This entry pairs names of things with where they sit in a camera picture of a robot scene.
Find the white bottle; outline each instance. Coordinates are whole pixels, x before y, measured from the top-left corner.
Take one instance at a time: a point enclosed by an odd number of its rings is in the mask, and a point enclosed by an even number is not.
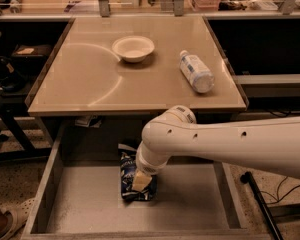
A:
[[[197,55],[180,52],[180,69],[196,92],[206,93],[213,88],[214,76]]]

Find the open drawer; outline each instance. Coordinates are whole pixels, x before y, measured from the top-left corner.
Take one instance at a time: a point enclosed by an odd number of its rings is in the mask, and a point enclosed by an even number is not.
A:
[[[64,121],[23,239],[247,239],[226,164],[173,158],[154,200],[121,199],[118,143],[140,138],[142,128],[141,119],[115,116],[100,128]]]

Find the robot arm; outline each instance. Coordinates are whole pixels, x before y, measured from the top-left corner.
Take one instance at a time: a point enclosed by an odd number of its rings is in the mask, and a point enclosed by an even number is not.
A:
[[[137,167],[159,173],[171,156],[196,156],[300,179],[300,117],[196,124],[190,109],[175,106],[142,131]]]

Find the tabletop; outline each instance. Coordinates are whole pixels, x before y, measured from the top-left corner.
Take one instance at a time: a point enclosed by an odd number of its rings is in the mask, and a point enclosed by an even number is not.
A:
[[[125,36],[155,44],[141,63],[127,63],[111,47]],[[180,52],[196,54],[215,76],[214,88],[196,93],[179,69]],[[194,110],[243,111],[246,104],[215,39],[201,16],[78,17],[75,19],[29,114],[64,116]]]

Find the white bowl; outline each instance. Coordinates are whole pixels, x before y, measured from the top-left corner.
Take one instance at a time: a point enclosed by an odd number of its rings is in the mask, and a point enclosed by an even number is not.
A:
[[[125,61],[137,63],[153,52],[154,43],[143,36],[126,36],[116,40],[112,50]]]

